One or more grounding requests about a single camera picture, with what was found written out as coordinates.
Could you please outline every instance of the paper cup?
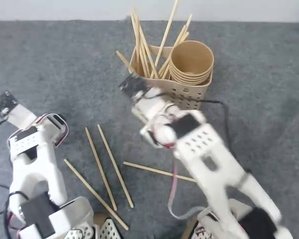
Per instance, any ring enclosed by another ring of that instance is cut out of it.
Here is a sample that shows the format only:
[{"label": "paper cup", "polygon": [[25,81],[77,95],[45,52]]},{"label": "paper cup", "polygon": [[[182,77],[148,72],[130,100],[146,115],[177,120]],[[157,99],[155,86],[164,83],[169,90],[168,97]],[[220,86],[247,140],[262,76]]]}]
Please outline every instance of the paper cup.
[{"label": "paper cup", "polygon": [[208,46],[199,41],[184,41],[172,50],[169,64],[180,76],[199,79],[209,76],[214,55]]},{"label": "paper cup", "polygon": [[173,74],[175,74],[175,75],[181,77],[181,78],[184,79],[184,80],[188,80],[188,81],[198,81],[198,80],[202,80],[202,81],[204,81],[204,80],[206,80],[206,79],[209,77],[209,75],[210,75],[210,72],[207,72],[207,73],[205,73],[205,74],[202,75],[202,76],[186,76],[186,75],[182,75],[182,74],[180,74],[180,73],[177,71],[177,69],[176,69],[175,66],[173,66],[173,65],[170,65],[170,71],[172,71]]}]

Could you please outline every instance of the perforated plate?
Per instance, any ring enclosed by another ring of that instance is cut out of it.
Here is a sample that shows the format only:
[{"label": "perforated plate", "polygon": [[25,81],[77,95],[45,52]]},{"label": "perforated plate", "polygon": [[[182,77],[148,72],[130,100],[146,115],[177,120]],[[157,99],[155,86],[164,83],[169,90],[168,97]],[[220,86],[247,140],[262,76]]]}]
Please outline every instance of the perforated plate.
[{"label": "perforated plate", "polygon": [[121,239],[112,219],[106,219],[100,229],[100,239]]},{"label": "perforated plate", "polygon": [[64,239],[90,239],[93,238],[93,234],[93,228],[88,223],[82,223],[70,230]]}]

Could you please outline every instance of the stack of paper cups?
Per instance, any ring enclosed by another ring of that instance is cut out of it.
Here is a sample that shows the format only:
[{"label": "stack of paper cups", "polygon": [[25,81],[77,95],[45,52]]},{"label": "stack of paper cups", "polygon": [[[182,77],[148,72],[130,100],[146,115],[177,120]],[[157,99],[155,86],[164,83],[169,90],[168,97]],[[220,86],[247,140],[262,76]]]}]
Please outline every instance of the stack of paper cups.
[{"label": "stack of paper cups", "polygon": [[172,80],[191,86],[203,85],[213,66],[213,52],[199,41],[184,41],[177,45],[169,61]]}]

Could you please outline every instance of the red wire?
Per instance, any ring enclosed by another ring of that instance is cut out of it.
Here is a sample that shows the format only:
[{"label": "red wire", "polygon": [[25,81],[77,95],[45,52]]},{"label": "red wire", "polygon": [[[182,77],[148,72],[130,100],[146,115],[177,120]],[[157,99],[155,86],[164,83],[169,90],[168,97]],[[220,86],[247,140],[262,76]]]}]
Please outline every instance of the red wire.
[{"label": "red wire", "polygon": [[16,231],[21,231],[22,229],[24,229],[25,227],[16,228],[16,227],[10,225],[11,220],[12,220],[13,217],[14,217],[14,214],[10,213],[9,216],[8,216],[8,219],[7,219],[7,221],[8,221],[8,227],[11,228],[11,229],[13,229],[13,230],[16,230]]}]

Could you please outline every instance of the screw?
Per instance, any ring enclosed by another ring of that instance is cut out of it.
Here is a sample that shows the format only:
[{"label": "screw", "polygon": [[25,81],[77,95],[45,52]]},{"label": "screw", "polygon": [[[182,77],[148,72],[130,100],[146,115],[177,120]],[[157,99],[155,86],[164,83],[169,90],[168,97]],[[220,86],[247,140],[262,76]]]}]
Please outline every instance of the screw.
[{"label": "screw", "polygon": [[24,214],[23,214],[23,212],[22,212],[21,207],[19,207],[19,213],[20,213],[20,216],[24,219]]}]

